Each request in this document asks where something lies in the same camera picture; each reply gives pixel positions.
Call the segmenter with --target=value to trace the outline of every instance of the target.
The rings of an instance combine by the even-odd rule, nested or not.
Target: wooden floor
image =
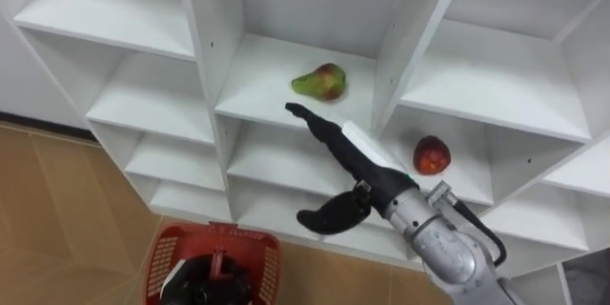
[[[0,123],[0,304],[142,304],[159,227],[96,145]],[[425,275],[282,245],[278,304],[442,305]]]

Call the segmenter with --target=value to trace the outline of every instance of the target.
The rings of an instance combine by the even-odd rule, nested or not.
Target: green pear
[[[345,92],[347,82],[345,71],[340,66],[327,63],[318,67],[315,71],[294,79],[291,85],[298,94],[330,101],[337,99]]]

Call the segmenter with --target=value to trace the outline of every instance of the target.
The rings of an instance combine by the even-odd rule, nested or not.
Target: metal robot arm
[[[300,224],[318,234],[338,234],[352,229],[370,214],[371,208],[388,220],[423,260],[431,281],[456,305],[522,305],[507,281],[496,271],[505,258],[501,241],[484,228],[478,218],[441,182],[424,194],[404,166],[354,123],[342,127],[289,103],[286,109],[304,119],[312,134],[326,144],[356,185],[329,200],[316,211],[297,214]],[[482,226],[497,244],[496,265],[487,248],[462,233],[440,212],[445,202]]]

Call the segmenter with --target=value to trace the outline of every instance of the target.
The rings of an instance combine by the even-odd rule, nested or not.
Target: apple
[[[427,136],[417,142],[413,165],[422,175],[436,175],[451,163],[449,148],[436,136]]]

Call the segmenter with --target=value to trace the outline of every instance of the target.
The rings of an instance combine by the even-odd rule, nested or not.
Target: red basket
[[[178,224],[166,227],[154,242],[144,282],[144,303],[158,305],[163,281],[175,264],[224,250],[248,270],[254,305],[273,305],[279,289],[279,241],[270,234],[237,229],[234,224]]]

